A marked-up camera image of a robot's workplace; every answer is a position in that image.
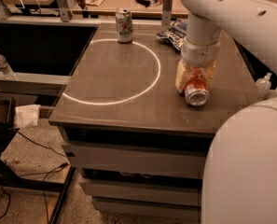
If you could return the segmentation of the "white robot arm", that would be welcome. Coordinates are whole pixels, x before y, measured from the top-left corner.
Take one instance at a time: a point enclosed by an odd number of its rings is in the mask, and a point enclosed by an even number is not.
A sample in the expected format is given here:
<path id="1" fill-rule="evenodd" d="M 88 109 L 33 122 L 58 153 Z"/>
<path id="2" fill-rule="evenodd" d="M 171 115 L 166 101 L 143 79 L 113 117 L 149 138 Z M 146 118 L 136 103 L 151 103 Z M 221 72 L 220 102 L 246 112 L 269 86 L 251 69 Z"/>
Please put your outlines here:
<path id="1" fill-rule="evenodd" d="M 182 57 L 209 60 L 222 29 L 277 75 L 277 4 L 181 0 L 188 10 Z M 204 166 L 201 224 L 277 224 L 277 97 L 249 105 L 217 131 Z"/>

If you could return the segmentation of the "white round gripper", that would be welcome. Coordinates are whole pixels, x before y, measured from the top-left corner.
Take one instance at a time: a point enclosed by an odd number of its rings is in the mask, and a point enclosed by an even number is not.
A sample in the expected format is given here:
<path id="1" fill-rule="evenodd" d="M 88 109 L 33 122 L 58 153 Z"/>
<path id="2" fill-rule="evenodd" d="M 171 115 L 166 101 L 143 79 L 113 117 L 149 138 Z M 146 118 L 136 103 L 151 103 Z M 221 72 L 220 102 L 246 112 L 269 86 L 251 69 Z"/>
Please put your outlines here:
<path id="1" fill-rule="evenodd" d="M 198 46 L 184 39 L 181 48 L 182 59 L 177 65 L 175 87 L 181 93 L 187 82 L 192 78 L 193 67 L 205 67 L 204 76 L 208 86 L 212 85 L 215 77 L 216 63 L 220 48 L 220 41 L 217 40 L 213 45 Z"/>

